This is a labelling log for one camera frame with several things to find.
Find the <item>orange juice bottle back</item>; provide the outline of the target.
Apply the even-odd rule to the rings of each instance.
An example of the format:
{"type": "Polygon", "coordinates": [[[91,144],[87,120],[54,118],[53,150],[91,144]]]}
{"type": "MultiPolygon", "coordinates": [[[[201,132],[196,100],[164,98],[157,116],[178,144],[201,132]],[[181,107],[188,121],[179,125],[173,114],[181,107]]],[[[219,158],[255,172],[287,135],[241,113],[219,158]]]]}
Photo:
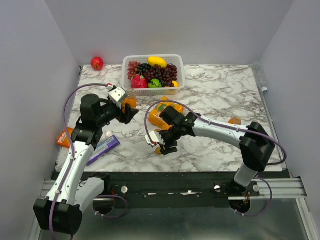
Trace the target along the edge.
{"type": "Polygon", "coordinates": [[[127,97],[122,103],[122,106],[125,107],[128,104],[132,109],[137,108],[137,93],[134,89],[128,89],[126,91],[127,97]]]}

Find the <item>orange juice bottle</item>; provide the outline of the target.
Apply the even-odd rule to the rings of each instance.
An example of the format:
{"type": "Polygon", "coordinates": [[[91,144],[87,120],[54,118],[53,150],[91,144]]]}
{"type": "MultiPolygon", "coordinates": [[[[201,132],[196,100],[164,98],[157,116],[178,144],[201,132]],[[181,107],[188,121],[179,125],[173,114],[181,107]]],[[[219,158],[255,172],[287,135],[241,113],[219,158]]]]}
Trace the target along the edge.
{"type": "Polygon", "coordinates": [[[127,97],[122,103],[122,106],[125,107],[128,104],[132,109],[137,108],[137,93],[134,89],[128,89],[126,91],[127,97]]]}
{"type": "Polygon", "coordinates": [[[232,124],[232,125],[241,125],[242,124],[242,118],[239,117],[239,116],[234,116],[228,121],[228,123],[232,124]]]}

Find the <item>brown bottle cap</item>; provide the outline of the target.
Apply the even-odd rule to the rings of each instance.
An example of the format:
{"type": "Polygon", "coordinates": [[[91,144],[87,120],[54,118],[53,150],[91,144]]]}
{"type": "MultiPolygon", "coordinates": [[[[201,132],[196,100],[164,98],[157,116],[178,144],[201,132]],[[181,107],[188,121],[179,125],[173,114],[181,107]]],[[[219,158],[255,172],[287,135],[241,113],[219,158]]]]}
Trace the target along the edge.
{"type": "Polygon", "coordinates": [[[162,152],[161,152],[161,148],[160,147],[157,147],[155,152],[158,154],[158,155],[162,155],[162,152]]]}

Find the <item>blue white bottle cap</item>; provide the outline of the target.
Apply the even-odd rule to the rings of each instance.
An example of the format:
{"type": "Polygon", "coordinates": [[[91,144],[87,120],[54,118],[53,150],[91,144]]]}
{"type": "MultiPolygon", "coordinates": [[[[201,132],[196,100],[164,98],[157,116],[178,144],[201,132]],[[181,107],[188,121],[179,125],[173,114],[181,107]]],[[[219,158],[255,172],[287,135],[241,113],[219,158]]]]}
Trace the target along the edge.
{"type": "Polygon", "coordinates": [[[267,93],[268,92],[268,88],[266,86],[264,86],[264,87],[261,88],[261,91],[263,93],[267,93]]]}

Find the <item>clear plastic bottle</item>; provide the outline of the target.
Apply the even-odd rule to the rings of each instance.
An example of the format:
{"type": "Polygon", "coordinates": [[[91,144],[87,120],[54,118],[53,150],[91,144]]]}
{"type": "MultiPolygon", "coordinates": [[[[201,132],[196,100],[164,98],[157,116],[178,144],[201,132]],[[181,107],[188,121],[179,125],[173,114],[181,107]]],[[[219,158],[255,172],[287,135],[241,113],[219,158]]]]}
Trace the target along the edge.
{"type": "Polygon", "coordinates": [[[264,70],[260,64],[260,62],[256,61],[251,66],[253,75],[255,77],[257,86],[262,92],[262,87],[268,87],[267,77],[265,76],[264,70]]]}

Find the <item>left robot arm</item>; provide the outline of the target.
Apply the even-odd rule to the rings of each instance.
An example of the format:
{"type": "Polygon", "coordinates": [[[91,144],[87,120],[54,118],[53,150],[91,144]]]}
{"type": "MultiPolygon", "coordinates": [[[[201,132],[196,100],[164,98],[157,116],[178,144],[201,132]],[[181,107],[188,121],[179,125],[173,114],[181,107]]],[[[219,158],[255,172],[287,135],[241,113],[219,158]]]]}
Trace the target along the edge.
{"type": "Polygon", "coordinates": [[[103,134],[103,127],[112,120],[128,124],[139,112],[125,103],[126,92],[112,90],[106,99],[96,94],[81,98],[80,117],[70,135],[70,148],[63,168],[44,199],[37,199],[33,209],[43,230],[52,238],[57,233],[74,236],[82,223],[84,211],[95,197],[107,197],[111,185],[98,177],[89,178],[79,187],[85,167],[93,156],[103,134]]]}

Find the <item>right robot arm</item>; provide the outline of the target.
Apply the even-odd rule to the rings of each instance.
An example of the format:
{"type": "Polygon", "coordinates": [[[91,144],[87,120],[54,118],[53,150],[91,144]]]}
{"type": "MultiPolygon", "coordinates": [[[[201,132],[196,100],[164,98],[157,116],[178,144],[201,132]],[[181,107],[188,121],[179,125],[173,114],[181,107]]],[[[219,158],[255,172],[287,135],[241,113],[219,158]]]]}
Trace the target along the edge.
{"type": "Polygon", "coordinates": [[[159,132],[162,155],[177,152],[177,141],[184,136],[210,138],[240,149],[243,163],[230,183],[230,191],[236,196],[247,192],[253,178],[266,169],[275,149],[273,139],[257,122],[250,125],[210,123],[209,119],[196,117],[192,112],[183,115],[171,106],[165,108],[160,118],[170,126],[159,132]]]}

